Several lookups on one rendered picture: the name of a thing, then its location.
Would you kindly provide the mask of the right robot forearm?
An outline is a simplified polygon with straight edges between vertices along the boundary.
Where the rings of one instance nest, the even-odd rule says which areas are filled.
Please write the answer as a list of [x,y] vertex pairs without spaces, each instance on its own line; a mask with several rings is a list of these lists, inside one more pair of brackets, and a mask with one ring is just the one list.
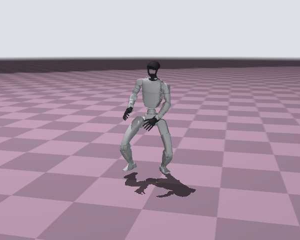
[[[132,97],[132,94],[131,94],[130,97],[129,97],[127,108],[129,108],[129,107],[134,108],[135,100],[134,100],[134,99],[131,99],[131,97]],[[134,110],[134,109],[132,109],[132,111],[133,111],[133,110]],[[132,111],[131,111],[131,112],[132,112]]]

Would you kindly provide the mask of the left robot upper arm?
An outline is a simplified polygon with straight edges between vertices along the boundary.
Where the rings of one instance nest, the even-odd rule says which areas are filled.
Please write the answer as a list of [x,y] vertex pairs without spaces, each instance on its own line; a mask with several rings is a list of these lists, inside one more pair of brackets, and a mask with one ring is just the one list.
[[161,89],[163,90],[163,97],[165,99],[165,102],[163,102],[162,107],[165,106],[166,102],[169,102],[171,104],[171,95],[170,95],[170,85],[165,82],[161,82]]

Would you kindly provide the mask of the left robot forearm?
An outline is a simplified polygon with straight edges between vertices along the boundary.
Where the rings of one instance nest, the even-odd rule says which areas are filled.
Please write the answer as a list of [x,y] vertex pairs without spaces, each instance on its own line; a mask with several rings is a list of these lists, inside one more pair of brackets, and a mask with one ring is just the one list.
[[164,107],[161,107],[160,111],[158,112],[158,114],[155,116],[155,118],[157,118],[157,120],[161,119],[165,113],[167,113],[167,111],[169,110],[171,104],[169,102],[166,102]]

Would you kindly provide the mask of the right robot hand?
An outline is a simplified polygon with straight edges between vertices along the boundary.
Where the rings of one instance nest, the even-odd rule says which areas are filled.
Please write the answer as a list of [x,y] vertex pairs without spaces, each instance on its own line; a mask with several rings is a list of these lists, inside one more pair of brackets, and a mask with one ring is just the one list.
[[[125,113],[124,113],[124,115],[123,115],[123,119],[124,119],[124,120],[128,118],[127,115],[131,113],[132,109],[133,109],[133,108],[132,108],[131,106],[130,106],[129,108],[126,109],[126,111],[125,111]],[[129,115],[128,115],[128,116],[129,116]],[[126,120],[125,120],[125,121],[126,121]]]

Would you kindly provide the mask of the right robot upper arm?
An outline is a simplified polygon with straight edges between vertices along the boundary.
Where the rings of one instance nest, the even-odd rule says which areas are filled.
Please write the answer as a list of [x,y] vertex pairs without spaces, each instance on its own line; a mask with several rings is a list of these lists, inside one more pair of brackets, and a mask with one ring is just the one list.
[[131,96],[131,99],[133,99],[134,101],[137,100],[137,94],[138,92],[140,91],[141,89],[141,86],[142,86],[142,82],[143,82],[144,78],[140,78],[138,79],[136,82],[135,82],[135,86],[133,88],[133,91],[132,91],[132,96]]

